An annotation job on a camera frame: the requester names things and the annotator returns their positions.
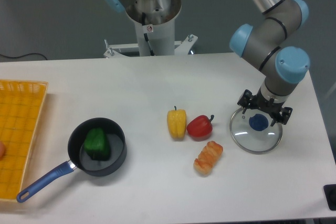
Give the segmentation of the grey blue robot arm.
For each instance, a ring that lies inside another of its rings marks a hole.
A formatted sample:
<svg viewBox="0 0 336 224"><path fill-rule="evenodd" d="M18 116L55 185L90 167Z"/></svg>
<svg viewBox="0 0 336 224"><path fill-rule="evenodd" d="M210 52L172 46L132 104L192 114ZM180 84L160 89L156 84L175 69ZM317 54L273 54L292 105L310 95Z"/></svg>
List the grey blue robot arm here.
<svg viewBox="0 0 336 224"><path fill-rule="evenodd" d="M181 0L105 0L116 12L126 12L136 28L141 56L187 54L196 37L180 45L174 41L175 18ZM264 21L253 27L240 26L232 35L230 49L265 75L257 94L244 91L238 101L243 110L260 110L273 123L286 124L292 109L284 103L310 67L307 53L297 47L281 48L307 20L309 9L303 0L253 0Z"/></svg>

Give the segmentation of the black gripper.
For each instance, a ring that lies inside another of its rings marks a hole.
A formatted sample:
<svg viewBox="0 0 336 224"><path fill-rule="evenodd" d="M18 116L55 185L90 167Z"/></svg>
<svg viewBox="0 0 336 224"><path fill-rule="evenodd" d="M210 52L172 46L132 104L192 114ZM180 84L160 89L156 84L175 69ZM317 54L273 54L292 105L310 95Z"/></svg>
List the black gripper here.
<svg viewBox="0 0 336 224"><path fill-rule="evenodd" d="M245 114L249 109L258 109L269 114L272 118L270 126L274 126L276 123L286 125L292 114L292 108L283 108L283 103L276 103L273 98L266 100L262 95L256 95L255 97L247 89L240 96L237 105L242 108L242 114Z"/></svg>

